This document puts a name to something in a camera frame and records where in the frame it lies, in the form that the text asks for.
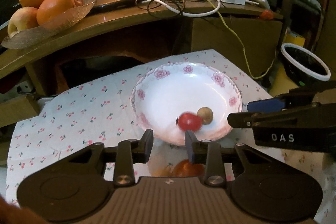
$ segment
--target floral plate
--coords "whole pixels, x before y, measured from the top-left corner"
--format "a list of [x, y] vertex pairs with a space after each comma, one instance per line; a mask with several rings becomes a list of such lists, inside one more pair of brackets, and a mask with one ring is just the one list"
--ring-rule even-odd
[[179, 62], [146, 73], [135, 85], [131, 104], [143, 130], [170, 144], [184, 146], [184, 132], [175, 124], [184, 112], [201, 107], [213, 111], [213, 121], [196, 132], [199, 140], [218, 140], [232, 127], [227, 116], [242, 111], [236, 84], [224, 73], [203, 64]]

